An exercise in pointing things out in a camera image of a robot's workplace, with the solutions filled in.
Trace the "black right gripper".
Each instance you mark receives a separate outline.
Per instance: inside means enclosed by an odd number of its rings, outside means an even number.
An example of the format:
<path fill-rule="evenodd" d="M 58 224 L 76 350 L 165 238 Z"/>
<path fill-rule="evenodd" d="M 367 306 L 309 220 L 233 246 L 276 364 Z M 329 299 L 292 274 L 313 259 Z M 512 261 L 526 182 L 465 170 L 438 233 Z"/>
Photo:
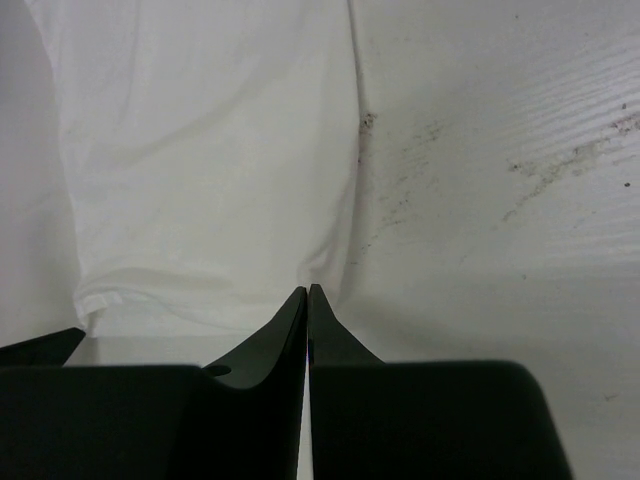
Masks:
<path fill-rule="evenodd" d="M 306 291 L 206 365 L 72 366 L 77 327 L 0 349 L 5 479 L 293 479 Z"/>

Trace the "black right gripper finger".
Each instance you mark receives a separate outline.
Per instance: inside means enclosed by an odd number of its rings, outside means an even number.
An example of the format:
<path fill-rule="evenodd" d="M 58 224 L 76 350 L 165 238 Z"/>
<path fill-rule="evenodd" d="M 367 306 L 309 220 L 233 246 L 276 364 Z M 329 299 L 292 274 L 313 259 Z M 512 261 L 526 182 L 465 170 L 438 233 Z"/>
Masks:
<path fill-rule="evenodd" d="M 568 479 L 536 379 L 509 361 L 386 363 L 308 297 L 317 479 Z"/>

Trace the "white tank top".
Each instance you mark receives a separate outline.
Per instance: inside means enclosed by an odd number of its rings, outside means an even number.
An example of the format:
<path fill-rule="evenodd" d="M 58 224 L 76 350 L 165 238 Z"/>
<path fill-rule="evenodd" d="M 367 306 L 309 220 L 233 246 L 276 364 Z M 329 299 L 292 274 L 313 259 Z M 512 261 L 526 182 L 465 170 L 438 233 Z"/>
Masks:
<path fill-rule="evenodd" d="M 97 337 L 252 331 L 341 285 L 359 140 L 345 1 L 31 1 Z"/>

